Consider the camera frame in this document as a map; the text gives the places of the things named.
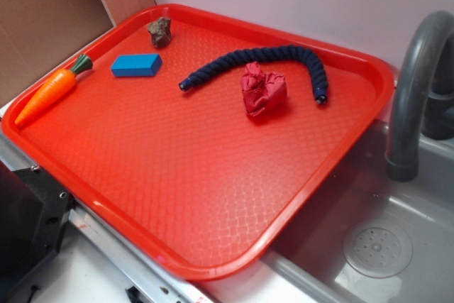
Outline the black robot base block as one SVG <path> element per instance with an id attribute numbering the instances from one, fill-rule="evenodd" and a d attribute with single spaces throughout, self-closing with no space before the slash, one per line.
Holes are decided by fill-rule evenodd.
<path id="1" fill-rule="evenodd" d="M 1 301 L 60 252 L 73 196 L 46 170 L 1 164 Z"/>

